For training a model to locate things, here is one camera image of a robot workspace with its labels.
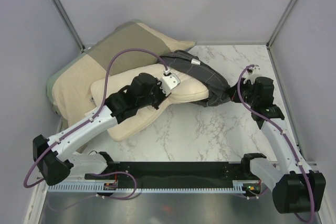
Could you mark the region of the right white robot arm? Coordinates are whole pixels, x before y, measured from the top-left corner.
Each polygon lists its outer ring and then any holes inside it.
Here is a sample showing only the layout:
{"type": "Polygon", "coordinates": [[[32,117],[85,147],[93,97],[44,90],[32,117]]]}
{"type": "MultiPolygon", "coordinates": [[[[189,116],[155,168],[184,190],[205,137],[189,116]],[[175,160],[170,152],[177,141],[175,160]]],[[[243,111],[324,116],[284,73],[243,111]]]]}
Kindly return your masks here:
{"type": "Polygon", "coordinates": [[[285,116],[274,104],[274,82],[271,78],[239,78],[227,90],[233,102],[241,103],[251,112],[271,145],[278,167],[261,154],[246,154],[240,165],[246,179],[257,176],[271,190],[277,211],[281,214],[317,212],[320,210],[326,180],[315,172],[287,134],[285,116]]]}

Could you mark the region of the cream pillow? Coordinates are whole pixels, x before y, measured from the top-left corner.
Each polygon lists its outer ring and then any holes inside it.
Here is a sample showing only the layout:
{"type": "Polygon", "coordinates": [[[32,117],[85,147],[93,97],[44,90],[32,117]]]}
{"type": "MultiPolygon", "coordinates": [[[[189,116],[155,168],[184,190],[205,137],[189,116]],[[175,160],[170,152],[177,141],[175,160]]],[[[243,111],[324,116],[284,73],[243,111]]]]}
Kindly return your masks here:
{"type": "MultiPolygon", "coordinates": [[[[126,72],[110,76],[108,79],[107,95],[119,91],[126,85],[129,85],[133,78],[140,73],[148,73],[156,78],[163,77],[164,66],[153,64],[145,67],[128,70],[126,72]]],[[[148,106],[138,110],[137,114],[126,119],[121,124],[107,129],[111,138],[115,141],[123,141],[143,130],[153,123],[171,104],[189,103],[208,98],[208,89],[197,79],[171,69],[180,79],[181,83],[173,89],[171,95],[160,105],[158,110],[148,106]]]]}

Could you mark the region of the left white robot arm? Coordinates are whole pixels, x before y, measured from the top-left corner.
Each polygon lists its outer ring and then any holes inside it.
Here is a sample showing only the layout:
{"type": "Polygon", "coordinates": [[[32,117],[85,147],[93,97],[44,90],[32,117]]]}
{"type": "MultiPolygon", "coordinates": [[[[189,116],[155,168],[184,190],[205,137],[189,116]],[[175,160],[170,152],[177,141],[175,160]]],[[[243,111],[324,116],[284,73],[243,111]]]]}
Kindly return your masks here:
{"type": "Polygon", "coordinates": [[[70,128],[49,138],[39,135],[33,139],[34,167],[49,186],[65,180],[74,167],[68,158],[77,148],[101,132],[115,127],[136,115],[139,109],[160,104],[170,95],[175,81],[172,76],[158,79],[148,73],[134,77],[130,85],[109,96],[89,116],[70,128]]]}

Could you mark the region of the dark grey plaid pillowcase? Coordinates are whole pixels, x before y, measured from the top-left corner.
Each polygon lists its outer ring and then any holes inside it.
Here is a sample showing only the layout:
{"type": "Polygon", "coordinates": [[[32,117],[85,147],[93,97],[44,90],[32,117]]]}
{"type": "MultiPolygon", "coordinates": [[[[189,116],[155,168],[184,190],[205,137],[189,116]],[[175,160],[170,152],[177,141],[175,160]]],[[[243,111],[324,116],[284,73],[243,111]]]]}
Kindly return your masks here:
{"type": "Polygon", "coordinates": [[[226,90],[230,88],[227,80],[209,65],[183,50],[176,50],[161,56],[168,67],[200,81],[208,89],[208,97],[194,101],[203,107],[218,106],[230,101],[226,90]]]}

